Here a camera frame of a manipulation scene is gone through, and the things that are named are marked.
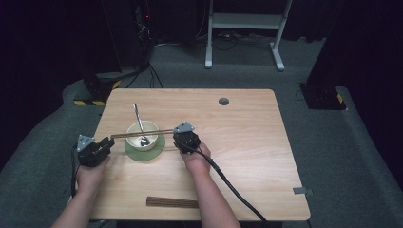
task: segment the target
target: metal bracket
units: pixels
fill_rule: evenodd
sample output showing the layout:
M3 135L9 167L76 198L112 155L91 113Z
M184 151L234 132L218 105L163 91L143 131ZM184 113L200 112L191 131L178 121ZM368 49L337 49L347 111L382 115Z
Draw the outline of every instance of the metal bracket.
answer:
M188 122L183 122L181 125L175 127L173 129L173 131L175 133L183 133L183 132L189 132L189 131L193 131L195 129L194 126L192 126L190 123Z
M77 142L77 152L84 150L87 146L95 141L94 138L80 135Z
M299 194L304 194L305 196L314 195L314 191L312 191L312 189L305 188L305 187L293 188L293 190L294 190L295 195L299 195Z

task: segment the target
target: metal rack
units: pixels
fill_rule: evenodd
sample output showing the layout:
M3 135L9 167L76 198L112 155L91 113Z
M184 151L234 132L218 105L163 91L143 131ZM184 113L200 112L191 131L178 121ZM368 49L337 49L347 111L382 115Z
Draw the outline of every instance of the metal rack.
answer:
M277 30L276 40L270 43L270 49L276 61L278 71L284 70L284 63L278 52L279 41L287 22L293 0L287 0L283 14L239 14L239 13L215 13L213 11L213 0L210 0L208 19L208 40L205 53L205 67L213 67L212 35L213 28L229 29L271 29Z

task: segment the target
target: white bowl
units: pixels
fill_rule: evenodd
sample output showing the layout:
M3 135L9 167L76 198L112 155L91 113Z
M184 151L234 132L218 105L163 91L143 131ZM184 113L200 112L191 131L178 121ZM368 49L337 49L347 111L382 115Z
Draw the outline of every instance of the white bowl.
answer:
M142 126L143 126L144 132L158 131L158 126L156 126L154 123L152 123L150 121L142 121ZM137 133L137 132L142 132L138 122L134 123L127 129L127 133ZM129 143L135 149L140 150L140 151L147 151L147 150L152 149L155 146L155 144L157 144L158 135L150 135L150 136L146 136L146 137L150 140L150 144L144 145L144 146L140 145L142 136L129 137L129 138L126 138L126 140L127 140L127 143Z

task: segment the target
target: spoon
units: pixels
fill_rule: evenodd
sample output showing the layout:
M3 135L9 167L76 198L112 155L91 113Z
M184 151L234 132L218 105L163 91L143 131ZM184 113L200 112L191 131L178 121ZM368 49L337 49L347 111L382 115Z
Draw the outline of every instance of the spoon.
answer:
M136 104L133 104L134 111L136 112L137 121L139 122L140 130L144 133L142 121L140 120L139 109ZM150 144L150 140L146 136L142 136L140 140L140 146L146 146Z

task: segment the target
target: stick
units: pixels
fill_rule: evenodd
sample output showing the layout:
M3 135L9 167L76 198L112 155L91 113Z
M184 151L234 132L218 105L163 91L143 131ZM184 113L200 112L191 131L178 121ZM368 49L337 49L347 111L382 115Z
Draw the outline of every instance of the stick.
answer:
M129 137L136 137L136 136L161 135L161 134L173 134L173 133L174 133L173 130L145 131L143 133L135 132L135 133L111 135L110 139L129 138Z
M199 204L196 200L158 197L147 197L145 205L161 207L199 208Z

